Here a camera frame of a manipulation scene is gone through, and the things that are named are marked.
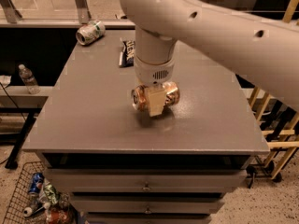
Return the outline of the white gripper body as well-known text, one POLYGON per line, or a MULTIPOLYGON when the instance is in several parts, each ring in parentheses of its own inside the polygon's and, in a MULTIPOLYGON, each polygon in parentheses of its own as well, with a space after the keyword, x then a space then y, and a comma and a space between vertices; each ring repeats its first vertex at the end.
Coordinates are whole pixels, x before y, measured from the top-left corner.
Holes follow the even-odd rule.
POLYGON ((168 81, 172 77, 175 65, 174 59, 163 64, 149 64, 141 61, 138 57, 134 59, 134 63, 137 78, 146 86, 168 81))

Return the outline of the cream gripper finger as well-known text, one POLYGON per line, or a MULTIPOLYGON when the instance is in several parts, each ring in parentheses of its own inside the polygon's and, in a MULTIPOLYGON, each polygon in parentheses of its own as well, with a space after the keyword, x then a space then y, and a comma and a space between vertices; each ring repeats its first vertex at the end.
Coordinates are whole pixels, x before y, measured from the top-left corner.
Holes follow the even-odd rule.
POLYGON ((149 115, 159 116, 164 110, 166 90, 162 84, 147 88, 147 98, 149 101, 149 115))

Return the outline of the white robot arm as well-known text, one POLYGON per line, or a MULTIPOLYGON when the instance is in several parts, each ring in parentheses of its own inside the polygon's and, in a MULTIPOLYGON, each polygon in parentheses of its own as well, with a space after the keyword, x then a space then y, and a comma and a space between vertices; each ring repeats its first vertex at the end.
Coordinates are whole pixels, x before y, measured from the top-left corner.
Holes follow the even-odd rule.
POLYGON ((199 0, 120 0, 135 24, 135 72, 151 86, 179 40, 299 111, 299 30, 199 0))

